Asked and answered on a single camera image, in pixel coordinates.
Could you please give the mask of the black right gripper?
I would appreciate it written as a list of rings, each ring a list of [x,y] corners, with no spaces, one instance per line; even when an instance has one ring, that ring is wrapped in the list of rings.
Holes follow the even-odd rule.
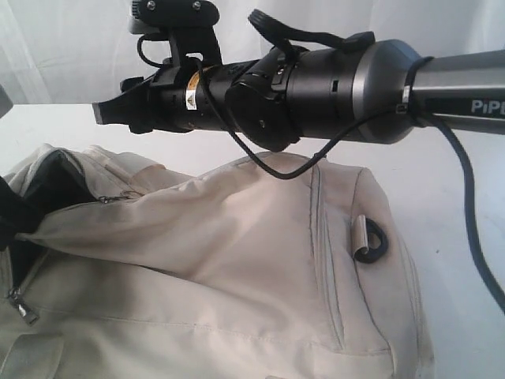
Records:
[[[120,82],[121,95],[92,104],[98,125],[119,124],[133,134],[154,131],[186,134],[174,120],[184,80],[189,77],[189,61],[175,64],[170,58],[153,74],[128,77]]]

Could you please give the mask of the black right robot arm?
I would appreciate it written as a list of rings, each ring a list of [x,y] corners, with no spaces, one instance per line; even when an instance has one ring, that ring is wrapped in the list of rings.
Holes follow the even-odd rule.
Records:
[[[392,144],[431,117],[452,129],[504,132],[504,53],[419,55],[372,32],[341,38],[291,28],[259,10],[249,21],[271,44],[257,60],[226,64],[209,1],[135,1],[132,34],[162,41],[170,56],[149,77],[121,83],[95,103],[100,125],[242,133],[269,151],[301,138]]]

